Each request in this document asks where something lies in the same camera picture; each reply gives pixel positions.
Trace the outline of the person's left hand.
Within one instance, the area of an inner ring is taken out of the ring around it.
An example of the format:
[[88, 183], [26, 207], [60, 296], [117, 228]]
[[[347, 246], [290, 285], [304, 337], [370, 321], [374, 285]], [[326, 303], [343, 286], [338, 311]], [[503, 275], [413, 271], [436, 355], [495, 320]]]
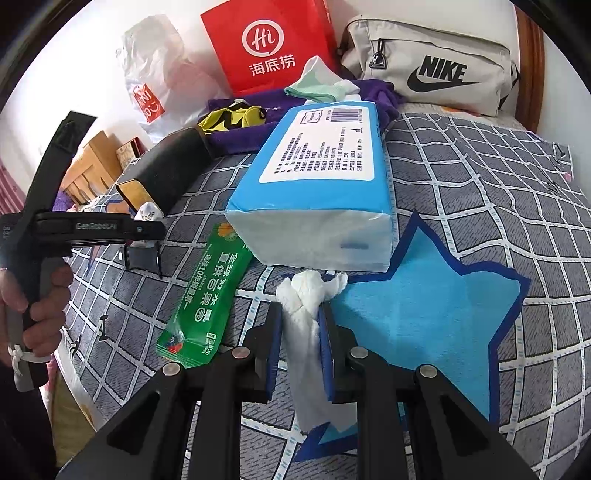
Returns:
[[[51, 274], [50, 290], [41, 300], [29, 309], [33, 325], [24, 331], [24, 346], [37, 357], [51, 355], [61, 341], [61, 328], [65, 324], [64, 309], [70, 300], [69, 286], [73, 273], [68, 264], [63, 264]], [[25, 295], [14, 277], [7, 269], [1, 270], [1, 363], [11, 366], [8, 353], [6, 330], [6, 310], [23, 313], [28, 308]]]

